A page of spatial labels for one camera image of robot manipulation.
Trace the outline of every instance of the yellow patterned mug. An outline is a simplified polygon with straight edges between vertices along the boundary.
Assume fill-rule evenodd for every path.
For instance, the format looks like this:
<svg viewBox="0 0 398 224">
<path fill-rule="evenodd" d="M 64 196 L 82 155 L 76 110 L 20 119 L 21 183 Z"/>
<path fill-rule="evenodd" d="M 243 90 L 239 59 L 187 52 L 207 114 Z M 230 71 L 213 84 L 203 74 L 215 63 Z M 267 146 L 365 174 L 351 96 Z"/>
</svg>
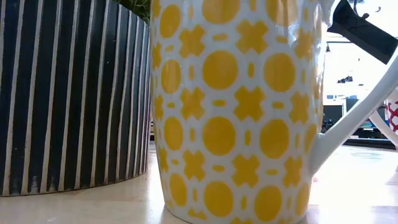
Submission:
<svg viewBox="0 0 398 224">
<path fill-rule="evenodd" d="M 312 175 L 398 84 L 394 66 L 326 134 L 335 4 L 152 0 L 152 102 L 167 209 L 190 223 L 297 223 Z"/>
</svg>

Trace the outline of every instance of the green plant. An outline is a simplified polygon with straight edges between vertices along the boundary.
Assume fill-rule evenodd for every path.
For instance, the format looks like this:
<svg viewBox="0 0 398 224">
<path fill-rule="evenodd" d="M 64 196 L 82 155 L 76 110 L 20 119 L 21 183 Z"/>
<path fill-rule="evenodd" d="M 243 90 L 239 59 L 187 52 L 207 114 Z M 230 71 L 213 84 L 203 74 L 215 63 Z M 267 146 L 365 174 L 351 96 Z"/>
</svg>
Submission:
<svg viewBox="0 0 398 224">
<path fill-rule="evenodd" d="M 149 24 L 150 0 L 115 0 Z"/>
</svg>

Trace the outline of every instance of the striped plant pot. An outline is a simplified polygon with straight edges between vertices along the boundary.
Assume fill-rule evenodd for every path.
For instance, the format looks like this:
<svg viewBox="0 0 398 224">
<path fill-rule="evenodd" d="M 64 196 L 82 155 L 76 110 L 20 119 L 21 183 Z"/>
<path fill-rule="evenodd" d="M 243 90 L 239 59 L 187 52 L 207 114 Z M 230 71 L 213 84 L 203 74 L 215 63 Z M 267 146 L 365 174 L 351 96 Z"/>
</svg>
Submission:
<svg viewBox="0 0 398 224">
<path fill-rule="evenodd" d="M 149 28 L 110 0 L 2 0 L 0 196 L 147 169 Z"/>
</svg>

